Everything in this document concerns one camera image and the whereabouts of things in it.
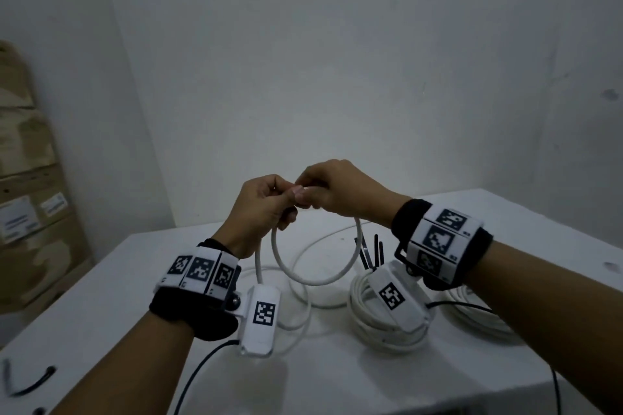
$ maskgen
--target box label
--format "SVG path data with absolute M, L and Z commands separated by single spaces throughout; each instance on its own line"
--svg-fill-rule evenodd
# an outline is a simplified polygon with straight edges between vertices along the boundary
M 39 206 L 43 209 L 46 215 L 51 217 L 52 215 L 60 212 L 64 208 L 67 208 L 69 204 L 63 195 L 63 192 L 54 194 L 48 200 L 44 200 Z
M 0 205 L 0 234 L 6 244 L 41 228 L 41 223 L 27 195 Z

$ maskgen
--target white table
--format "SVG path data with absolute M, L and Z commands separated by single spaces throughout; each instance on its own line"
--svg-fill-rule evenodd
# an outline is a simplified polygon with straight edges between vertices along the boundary
M 483 218 L 499 241 L 623 291 L 622 276 L 603 266 L 603 262 L 612 262 L 623 269 L 623 251 L 618 248 L 487 191 L 460 191 L 429 199 Z M 315 238 L 351 224 L 350 219 L 323 211 L 302 212 L 299 217 L 278 236 L 285 259 Z M 123 241 L 0 352 L 0 358 L 11 358 L 17 387 L 31 384 L 49 365 L 58 367 L 31 395 L 0 399 L 0 412 L 30 414 L 39 406 L 54 407 L 144 314 L 154 283 L 176 254 L 209 237 L 217 227 L 207 224 L 136 234 Z M 363 230 L 368 246 L 374 233 L 379 233 L 385 259 L 391 259 L 397 243 L 391 233 L 375 224 L 366 224 Z M 320 242 L 297 270 L 310 278 L 334 273 L 351 255 L 354 236 L 350 229 Z M 262 250 L 263 262 L 274 263 L 269 237 Z M 245 262 L 244 267 L 251 266 L 251 260 Z M 357 269 L 361 269 L 359 262 L 351 273 Z M 325 300 L 342 298 L 351 277 L 349 273 L 330 288 L 315 289 L 313 295 Z M 240 279 L 238 289 L 245 290 L 254 280 L 252 274 Z M 292 297 L 284 275 L 267 272 L 265 281 L 284 290 L 282 317 L 300 318 L 303 306 Z M 235 348 L 222 350 L 193 382 L 183 413 L 429 413 L 501 393 L 521 394 L 519 399 L 525 399 L 523 395 L 530 394 L 526 390 L 543 392 L 544 387 L 549 400 L 544 402 L 543 413 L 554 413 L 549 368 L 531 349 L 467 332 L 444 312 L 438 312 L 433 321 L 428 346 L 407 356 L 383 356 L 366 348 L 351 332 L 344 309 L 315 310 L 307 336 L 289 352 L 279 354 L 295 336 L 278 330 L 276 354 L 266 360 L 240 357 Z M 191 371 L 213 347 L 215 343 L 194 342 L 174 401 Z M 563 399 L 568 393 L 563 391 Z

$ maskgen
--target white wall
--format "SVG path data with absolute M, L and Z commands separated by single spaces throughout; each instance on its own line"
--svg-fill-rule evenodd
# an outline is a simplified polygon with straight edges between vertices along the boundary
M 569 0 L 534 180 L 494 188 L 623 247 L 622 0 Z
M 173 225 L 110 0 L 0 0 L 97 257 Z
M 412 194 L 529 182 L 566 0 L 113 0 L 177 225 L 344 157 Z

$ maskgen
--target wristband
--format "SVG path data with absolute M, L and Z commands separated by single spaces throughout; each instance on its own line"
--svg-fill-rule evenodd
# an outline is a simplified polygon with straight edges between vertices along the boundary
M 238 259 L 214 239 L 179 255 L 156 285 L 150 311 L 164 320 L 183 321 L 196 338 L 216 341 L 238 329 L 238 319 L 224 312 L 240 274 Z
M 426 287 L 435 291 L 458 287 L 493 241 L 482 225 L 456 210 L 410 200 L 392 221 L 392 233 L 400 240 L 394 255 L 410 274 L 423 276 Z

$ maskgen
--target cardboard box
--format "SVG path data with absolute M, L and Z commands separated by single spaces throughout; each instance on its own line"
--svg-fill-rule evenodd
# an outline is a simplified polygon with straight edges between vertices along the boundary
M 0 314 L 25 308 L 90 256 L 74 214 L 0 250 Z
M 53 284 L 50 289 L 42 293 L 25 309 L 18 312 L 9 312 L 0 315 L 0 348 L 9 343 L 27 327 L 35 318 L 42 314 L 50 305 L 67 292 L 93 267 L 88 259 L 70 271 L 65 277 Z
M 0 107 L 34 107 L 26 65 L 11 43 L 1 40 Z
M 52 135 L 43 114 L 0 108 L 0 177 L 55 163 Z
M 0 245 L 41 230 L 71 212 L 59 165 L 0 179 Z

